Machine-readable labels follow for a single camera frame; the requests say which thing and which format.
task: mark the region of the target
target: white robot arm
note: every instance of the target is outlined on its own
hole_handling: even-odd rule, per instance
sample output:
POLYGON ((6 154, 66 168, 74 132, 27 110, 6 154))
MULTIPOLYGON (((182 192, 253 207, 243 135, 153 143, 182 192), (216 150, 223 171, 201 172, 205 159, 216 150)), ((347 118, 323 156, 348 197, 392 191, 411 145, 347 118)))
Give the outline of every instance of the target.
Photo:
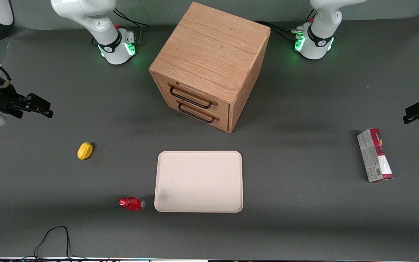
POLYGON ((367 0, 310 0, 318 12, 313 22, 297 27, 299 33, 295 51, 312 60, 322 58, 331 49, 334 33, 342 22, 341 7, 356 5, 367 0))
POLYGON ((135 55, 135 35, 116 28, 104 15, 116 7, 116 0, 51 0, 55 12, 85 27, 98 42, 101 55, 111 64, 122 64, 135 55))

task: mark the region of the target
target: bottle cap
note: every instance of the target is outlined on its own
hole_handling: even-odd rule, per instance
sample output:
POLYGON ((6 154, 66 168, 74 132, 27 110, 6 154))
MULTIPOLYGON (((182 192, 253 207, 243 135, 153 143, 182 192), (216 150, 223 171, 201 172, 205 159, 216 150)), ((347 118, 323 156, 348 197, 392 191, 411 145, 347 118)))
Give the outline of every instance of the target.
POLYGON ((121 198, 121 199, 119 200, 119 204, 120 204, 121 206, 126 206, 126 205, 128 204, 128 200, 127 200, 126 198, 121 198))

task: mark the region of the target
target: drawer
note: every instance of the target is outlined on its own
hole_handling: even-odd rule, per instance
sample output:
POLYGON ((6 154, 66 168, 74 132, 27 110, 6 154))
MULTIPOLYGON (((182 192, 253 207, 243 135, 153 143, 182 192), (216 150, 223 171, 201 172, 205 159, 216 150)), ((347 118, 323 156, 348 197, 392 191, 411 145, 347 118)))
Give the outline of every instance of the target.
POLYGON ((210 113, 205 112, 200 108, 197 108, 191 104, 180 101, 178 99, 168 101, 168 105, 170 108, 180 111, 181 113, 184 113, 192 118, 202 121, 203 123, 209 124, 210 126, 214 126, 226 132, 228 131, 227 118, 211 115, 210 113))
POLYGON ((229 104, 218 99, 209 99, 204 95, 196 94, 190 91, 191 88, 183 83, 176 82, 171 78, 155 73, 156 81, 158 82, 161 93, 165 96, 168 103, 172 100, 178 99, 185 104, 191 104, 193 108, 200 109, 212 116, 219 116, 220 118, 228 118, 229 104))

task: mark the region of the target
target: green led light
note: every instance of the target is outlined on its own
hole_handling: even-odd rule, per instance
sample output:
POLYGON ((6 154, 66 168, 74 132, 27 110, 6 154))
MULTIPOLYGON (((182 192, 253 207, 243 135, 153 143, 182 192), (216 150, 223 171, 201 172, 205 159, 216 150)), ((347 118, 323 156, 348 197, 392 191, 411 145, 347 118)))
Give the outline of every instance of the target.
POLYGON ((104 53, 103 53, 103 50, 101 50, 100 45, 98 45, 98 49, 99 49, 99 50, 100 50, 100 52, 101 52, 101 56, 102 56, 102 57, 104 57, 104 53))
POLYGON ((295 49, 297 51, 301 51, 304 43, 305 43, 305 37, 302 35, 302 37, 297 40, 297 43, 295 44, 295 49))
POLYGON ((124 43, 124 46, 127 49, 127 52, 130 56, 135 55, 135 45, 134 44, 124 43))
POLYGON ((332 47, 332 42, 334 41, 334 37, 331 39, 331 43, 329 44, 329 47, 327 48, 327 50, 329 51, 329 50, 331 50, 331 47, 332 47))

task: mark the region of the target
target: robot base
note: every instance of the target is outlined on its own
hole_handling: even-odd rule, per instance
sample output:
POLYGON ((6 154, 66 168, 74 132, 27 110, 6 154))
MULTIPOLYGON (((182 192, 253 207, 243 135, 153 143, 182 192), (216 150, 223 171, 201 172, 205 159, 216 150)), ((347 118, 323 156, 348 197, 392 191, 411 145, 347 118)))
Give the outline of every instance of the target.
POLYGON ((104 52, 98 46, 101 55, 106 58, 106 61, 113 65, 123 64, 135 55, 135 34, 123 28, 119 28, 118 31, 122 35, 122 40, 113 53, 104 52))
MULTIPOLYGON (((297 30, 303 30, 303 32, 306 32, 310 25, 311 22, 304 23, 303 25, 299 25, 297 30)), ((329 43, 326 43, 323 47, 317 47, 315 42, 309 38, 307 33, 305 33, 296 41, 294 50, 301 53, 301 55, 305 58, 317 60, 323 58, 323 56, 331 50, 333 41, 334 38, 332 38, 332 40, 329 43)))

